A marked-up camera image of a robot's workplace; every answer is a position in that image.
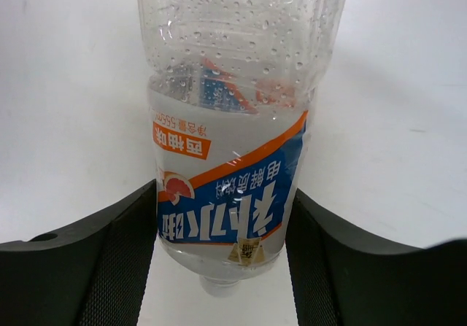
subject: black mesh fabric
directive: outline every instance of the black mesh fabric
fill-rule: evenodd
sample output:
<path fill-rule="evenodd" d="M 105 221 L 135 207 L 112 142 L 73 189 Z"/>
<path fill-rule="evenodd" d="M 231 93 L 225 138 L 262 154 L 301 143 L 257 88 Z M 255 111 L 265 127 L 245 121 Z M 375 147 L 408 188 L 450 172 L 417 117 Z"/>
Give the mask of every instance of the black mesh fabric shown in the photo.
<path fill-rule="evenodd" d="M 138 208 L 124 212 L 109 228 L 78 316 L 79 326 L 132 326 L 138 322 L 157 231 L 154 196 L 147 193 L 133 206 Z"/>
<path fill-rule="evenodd" d="M 286 247 L 300 326 L 341 325 L 320 227 L 297 198 Z"/>
<path fill-rule="evenodd" d="M 467 241 L 405 255 L 325 241 L 346 326 L 467 325 Z"/>

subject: plastic water bottle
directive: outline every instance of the plastic water bottle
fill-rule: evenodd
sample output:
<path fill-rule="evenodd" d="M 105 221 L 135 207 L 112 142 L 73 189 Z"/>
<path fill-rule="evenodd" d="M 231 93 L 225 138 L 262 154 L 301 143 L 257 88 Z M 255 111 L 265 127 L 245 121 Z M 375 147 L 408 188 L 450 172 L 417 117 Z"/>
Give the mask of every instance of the plastic water bottle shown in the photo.
<path fill-rule="evenodd" d="M 139 0 L 166 251 L 216 295 L 280 253 L 344 0 Z"/>

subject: upside-down bottle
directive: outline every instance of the upside-down bottle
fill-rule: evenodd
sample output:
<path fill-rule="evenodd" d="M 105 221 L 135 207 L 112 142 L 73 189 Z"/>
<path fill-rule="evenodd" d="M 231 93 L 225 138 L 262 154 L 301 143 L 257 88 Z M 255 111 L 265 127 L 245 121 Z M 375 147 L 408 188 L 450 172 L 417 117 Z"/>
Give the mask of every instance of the upside-down bottle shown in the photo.
<path fill-rule="evenodd" d="M 139 0 L 166 251 L 228 294 L 285 240 L 344 0 Z"/>

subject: white background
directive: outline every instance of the white background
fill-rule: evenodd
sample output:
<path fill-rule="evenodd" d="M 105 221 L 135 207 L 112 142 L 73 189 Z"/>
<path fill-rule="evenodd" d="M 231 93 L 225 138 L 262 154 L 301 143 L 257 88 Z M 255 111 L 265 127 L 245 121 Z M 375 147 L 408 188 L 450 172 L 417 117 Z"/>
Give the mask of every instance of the white background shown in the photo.
<path fill-rule="evenodd" d="M 467 0 L 347 0 L 301 189 L 419 247 L 467 236 Z M 155 176 L 136 0 L 0 0 L 0 241 Z M 156 247 L 140 326 L 297 325 L 285 255 L 227 299 Z"/>

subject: bottle label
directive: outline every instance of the bottle label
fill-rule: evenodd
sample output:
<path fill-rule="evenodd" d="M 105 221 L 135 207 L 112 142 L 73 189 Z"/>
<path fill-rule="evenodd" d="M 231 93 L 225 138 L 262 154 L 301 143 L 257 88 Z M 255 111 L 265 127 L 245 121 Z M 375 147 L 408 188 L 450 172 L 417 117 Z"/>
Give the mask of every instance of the bottle label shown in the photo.
<path fill-rule="evenodd" d="M 226 90 L 228 82 L 206 76 L 203 107 L 155 97 L 159 235 L 184 252 L 200 254 L 204 247 L 202 254 L 209 250 L 209 256 L 231 263 L 262 263 L 285 240 L 308 112 L 276 113 L 263 106 L 232 113 L 244 106 L 239 93 L 227 100 L 232 104 L 207 109 L 209 96 Z"/>
<path fill-rule="evenodd" d="M 160 235 L 184 244 L 235 244 L 238 237 L 270 236 L 282 224 L 304 131 L 300 119 L 287 140 L 283 136 L 193 179 L 164 174 Z"/>

